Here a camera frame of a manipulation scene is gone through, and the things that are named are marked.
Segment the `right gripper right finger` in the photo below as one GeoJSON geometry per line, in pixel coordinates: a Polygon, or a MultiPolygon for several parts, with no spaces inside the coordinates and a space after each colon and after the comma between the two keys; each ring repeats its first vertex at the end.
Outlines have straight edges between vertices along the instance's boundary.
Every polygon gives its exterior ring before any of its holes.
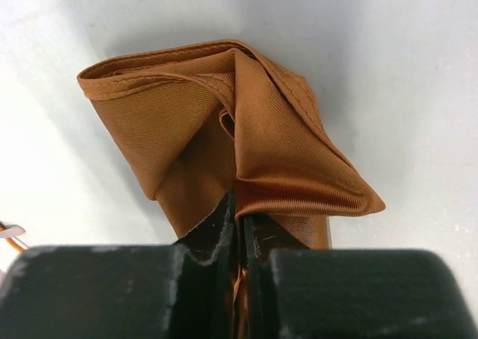
{"type": "Polygon", "coordinates": [[[449,267],[423,250],[321,249],[243,218],[248,338],[475,338],[449,267]]]}

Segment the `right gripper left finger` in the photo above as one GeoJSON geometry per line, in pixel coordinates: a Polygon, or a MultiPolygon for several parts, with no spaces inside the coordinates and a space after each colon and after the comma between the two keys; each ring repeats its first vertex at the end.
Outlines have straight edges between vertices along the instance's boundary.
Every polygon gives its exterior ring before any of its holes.
{"type": "Polygon", "coordinates": [[[232,338],[235,196],[154,246],[38,246],[1,285],[3,338],[232,338]]]}

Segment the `orange cloth napkin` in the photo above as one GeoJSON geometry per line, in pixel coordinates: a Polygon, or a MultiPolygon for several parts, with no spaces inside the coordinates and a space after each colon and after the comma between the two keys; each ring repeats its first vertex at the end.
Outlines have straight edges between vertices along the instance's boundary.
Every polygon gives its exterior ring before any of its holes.
{"type": "Polygon", "coordinates": [[[321,250],[330,216],[385,208],[329,139],[307,81],[244,43],[111,58],[78,84],[178,240],[233,192],[233,338],[247,337],[244,217],[321,250]]]}

